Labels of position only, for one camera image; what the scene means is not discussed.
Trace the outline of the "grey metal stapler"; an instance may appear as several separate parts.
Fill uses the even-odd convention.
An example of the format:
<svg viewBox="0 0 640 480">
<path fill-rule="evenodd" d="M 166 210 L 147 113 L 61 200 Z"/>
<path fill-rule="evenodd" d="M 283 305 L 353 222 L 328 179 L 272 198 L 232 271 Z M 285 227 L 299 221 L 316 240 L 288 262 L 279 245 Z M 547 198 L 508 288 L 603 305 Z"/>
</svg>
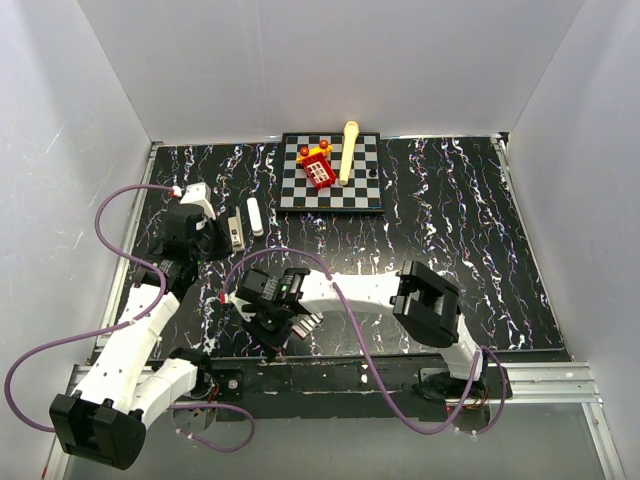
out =
<svg viewBox="0 0 640 480">
<path fill-rule="evenodd" d="M 244 229 L 241 219 L 241 210 L 238 206 L 229 208 L 227 223 L 232 250 L 234 252 L 243 251 L 246 248 L 246 244 L 244 240 Z"/>
</svg>

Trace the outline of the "white plastic stapler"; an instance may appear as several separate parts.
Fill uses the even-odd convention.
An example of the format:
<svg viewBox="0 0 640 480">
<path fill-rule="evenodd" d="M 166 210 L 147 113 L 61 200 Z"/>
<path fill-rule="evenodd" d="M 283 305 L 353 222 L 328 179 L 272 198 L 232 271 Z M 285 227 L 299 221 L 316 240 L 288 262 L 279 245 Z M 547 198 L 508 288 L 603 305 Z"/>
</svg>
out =
<svg viewBox="0 0 640 480">
<path fill-rule="evenodd" d="M 247 199 L 247 212 L 252 234 L 256 237 L 264 235 L 264 226 L 262 222 L 261 210 L 259 203 L 255 197 Z"/>
</svg>

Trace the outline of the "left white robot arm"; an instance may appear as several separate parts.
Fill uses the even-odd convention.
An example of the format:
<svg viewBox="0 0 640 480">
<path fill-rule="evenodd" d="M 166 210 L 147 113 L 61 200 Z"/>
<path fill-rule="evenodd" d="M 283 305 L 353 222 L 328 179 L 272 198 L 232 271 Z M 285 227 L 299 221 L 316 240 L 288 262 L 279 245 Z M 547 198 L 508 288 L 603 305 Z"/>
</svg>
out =
<svg viewBox="0 0 640 480">
<path fill-rule="evenodd" d="M 205 398 L 213 386 L 200 354 L 169 359 L 140 375 L 168 321 L 198 277 L 202 262 L 224 259 L 231 246 L 207 200 L 169 208 L 159 239 L 134 276 L 125 309 L 95 364 L 49 409 L 62 450 L 116 469 L 139 456 L 150 425 L 181 395 Z"/>
</svg>

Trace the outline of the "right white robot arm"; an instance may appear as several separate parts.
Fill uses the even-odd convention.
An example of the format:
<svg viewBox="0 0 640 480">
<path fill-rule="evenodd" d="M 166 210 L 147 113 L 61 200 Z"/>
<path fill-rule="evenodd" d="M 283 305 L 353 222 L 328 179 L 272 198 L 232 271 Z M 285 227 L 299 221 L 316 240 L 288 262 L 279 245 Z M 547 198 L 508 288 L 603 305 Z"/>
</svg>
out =
<svg viewBox="0 0 640 480">
<path fill-rule="evenodd" d="M 418 261 L 375 275 L 288 268 L 276 277 L 251 269 L 229 300 L 269 359 L 286 348 L 292 334 L 305 338 L 325 314 L 347 302 L 355 314 L 395 318 L 411 339 L 438 353 L 460 395 L 475 397 L 489 384 L 482 350 L 459 306 L 459 289 Z"/>
</svg>

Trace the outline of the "red toy brick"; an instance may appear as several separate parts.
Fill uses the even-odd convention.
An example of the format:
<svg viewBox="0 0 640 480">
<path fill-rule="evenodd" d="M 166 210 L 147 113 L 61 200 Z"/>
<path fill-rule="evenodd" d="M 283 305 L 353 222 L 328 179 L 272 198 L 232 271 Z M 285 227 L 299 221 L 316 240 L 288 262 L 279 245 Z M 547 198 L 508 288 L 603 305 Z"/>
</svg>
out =
<svg viewBox="0 0 640 480">
<path fill-rule="evenodd" d="M 316 190 L 331 187 L 336 181 L 336 175 L 322 154 L 307 157 L 303 160 L 302 168 Z"/>
</svg>

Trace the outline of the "yellow toy piece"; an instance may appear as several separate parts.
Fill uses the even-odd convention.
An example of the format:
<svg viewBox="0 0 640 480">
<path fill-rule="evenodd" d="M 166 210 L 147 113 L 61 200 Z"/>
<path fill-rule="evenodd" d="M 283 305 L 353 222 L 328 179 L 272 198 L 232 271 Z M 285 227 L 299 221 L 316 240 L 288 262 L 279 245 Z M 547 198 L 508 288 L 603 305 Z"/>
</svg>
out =
<svg viewBox="0 0 640 480">
<path fill-rule="evenodd" d="M 310 148 L 309 146 L 302 146 L 298 151 L 296 162 L 298 164 L 301 164 L 305 158 L 314 156 L 316 154 L 322 154 L 324 157 L 327 157 L 332 151 L 333 145 L 330 144 L 327 140 L 321 140 L 319 142 L 319 145 L 314 148 Z"/>
</svg>

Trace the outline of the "cream toy microphone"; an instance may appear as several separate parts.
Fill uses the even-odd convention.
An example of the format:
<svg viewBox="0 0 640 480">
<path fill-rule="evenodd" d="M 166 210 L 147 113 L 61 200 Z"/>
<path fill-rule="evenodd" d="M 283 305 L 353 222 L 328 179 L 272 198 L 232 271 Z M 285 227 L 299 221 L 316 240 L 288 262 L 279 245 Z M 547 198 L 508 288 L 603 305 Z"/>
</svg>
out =
<svg viewBox="0 0 640 480">
<path fill-rule="evenodd" d="M 339 183 L 341 186 L 346 186 L 349 182 L 356 140 L 359 133 L 359 124 L 356 121 L 351 120 L 345 124 L 343 129 L 342 156 L 339 171 Z"/>
</svg>

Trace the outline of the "black base frame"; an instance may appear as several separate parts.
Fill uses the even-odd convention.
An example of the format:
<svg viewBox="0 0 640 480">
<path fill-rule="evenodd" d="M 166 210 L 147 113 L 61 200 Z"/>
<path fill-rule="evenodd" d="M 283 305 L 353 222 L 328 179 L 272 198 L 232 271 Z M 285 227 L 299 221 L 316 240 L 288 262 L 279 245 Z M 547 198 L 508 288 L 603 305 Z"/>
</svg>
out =
<svg viewBox="0 0 640 480">
<path fill-rule="evenodd" d="M 196 387 L 184 401 L 237 405 L 257 419 L 391 418 L 401 412 L 440 423 L 465 381 L 450 377 L 437 354 L 215 357 L 198 354 Z"/>
</svg>

